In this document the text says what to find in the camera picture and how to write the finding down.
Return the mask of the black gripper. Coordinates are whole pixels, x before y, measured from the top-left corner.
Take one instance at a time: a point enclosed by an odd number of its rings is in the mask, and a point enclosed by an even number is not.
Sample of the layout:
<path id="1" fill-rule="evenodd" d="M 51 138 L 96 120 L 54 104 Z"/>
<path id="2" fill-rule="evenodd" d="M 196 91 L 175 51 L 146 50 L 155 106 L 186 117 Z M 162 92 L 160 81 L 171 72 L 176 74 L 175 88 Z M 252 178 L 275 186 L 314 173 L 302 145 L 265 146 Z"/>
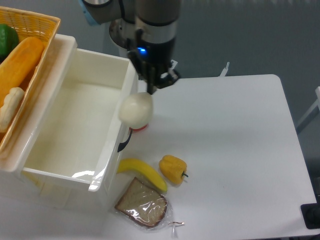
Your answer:
<path id="1" fill-rule="evenodd" d="M 138 76 L 146 82 L 146 91 L 150 95 L 157 89 L 172 86 L 180 79 L 180 73 L 172 63 L 175 42 L 174 39 L 164 43 L 142 41 L 127 53 Z"/>

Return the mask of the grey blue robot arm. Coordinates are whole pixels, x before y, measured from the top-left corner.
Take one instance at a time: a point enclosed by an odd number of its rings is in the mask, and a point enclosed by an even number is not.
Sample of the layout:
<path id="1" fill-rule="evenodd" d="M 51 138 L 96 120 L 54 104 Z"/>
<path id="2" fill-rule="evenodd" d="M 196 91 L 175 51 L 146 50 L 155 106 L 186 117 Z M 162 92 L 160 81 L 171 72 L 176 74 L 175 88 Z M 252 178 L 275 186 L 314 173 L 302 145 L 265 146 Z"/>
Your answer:
<path id="1" fill-rule="evenodd" d="M 112 41 L 126 50 L 151 95 L 180 78 L 173 67 L 172 55 L 181 4 L 180 0 L 79 1 L 90 25 L 110 24 Z"/>

